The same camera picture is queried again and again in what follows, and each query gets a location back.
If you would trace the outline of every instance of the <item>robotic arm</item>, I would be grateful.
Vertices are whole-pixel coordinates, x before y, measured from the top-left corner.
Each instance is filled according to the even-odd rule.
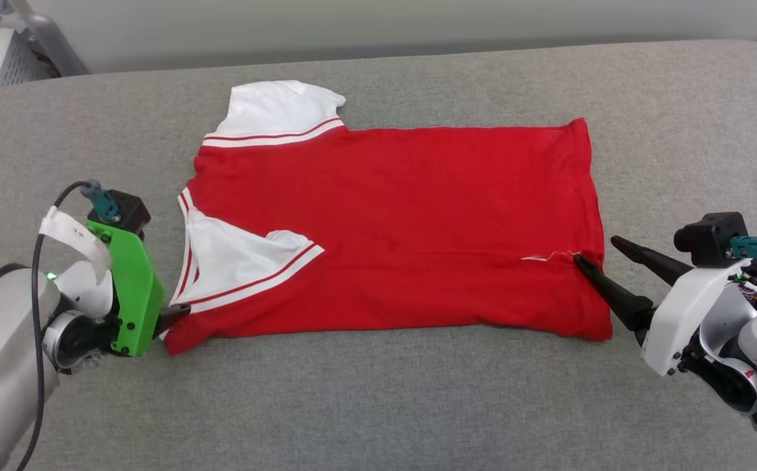
[[[186,305],[162,307],[163,286],[143,248],[150,215],[142,201],[103,190],[95,181],[82,184],[82,194],[94,204],[87,228],[58,212],[61,197],[41,232],[83,253],[91,251],[95,259],[109,262],[109,268],[97,271],[94,259],[76,262],[60,275],[34,277],[19,264],[0,270],[0,469],[33,421],[40,428],[39,385],[43,403],[58,386],[59,374],[75,374],[85,364],[97,364],[101,355],[142,355],[153,337],[188,313]],[[40,252],[40,244],[35,250]],[[34,296],[28,296],[33,278],[37,313]],[[43,335],[43,370],[35,360],[36,315]]]
[[[618,236],[611,243],[671,285],[658,307],[602,274],[581,256],[576,265],[635,334],[659,375],[690,372],[757,430],[757,237],[739,213],[712,213],[675,233],[675,247],[695,266]]]

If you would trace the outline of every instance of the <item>red fabric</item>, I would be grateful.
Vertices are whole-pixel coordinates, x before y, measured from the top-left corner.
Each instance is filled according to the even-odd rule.
[[[590,164],[584,119],[204,146],[188,184],[196,208],[325,252],[279,286],[176,324],[169,353],[211,336],[468,324],[608,339],[608,307],[572,261],[603,261]]]

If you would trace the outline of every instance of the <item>gray table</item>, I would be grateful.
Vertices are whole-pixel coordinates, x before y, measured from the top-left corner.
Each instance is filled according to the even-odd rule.
[[[675,229],[707,211],[742,211],[757,233],[757,44],[615,44],[0,89],[0,265],[29,262],[60,188],[94,177],[145,200],[146,245],[173,286],[175,196],[203,135],[231,86],[281,78],[345,95],[350,128],[585,116],[608,235],[675,254]],[[49,243],[43,268],[72,259]],[[666,292],[614,251],[607,272]],[[615,327],[605,343],[476,326],[210,340],[175,358],[155,345],[63,378],[31,469],[757,468],[749,423],[696,378],[654,375]]]

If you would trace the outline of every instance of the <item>white wall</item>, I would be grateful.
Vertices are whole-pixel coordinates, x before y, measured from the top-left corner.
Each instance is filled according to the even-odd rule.
[[[757,39],[757,0],[28,0],[91,72]]]

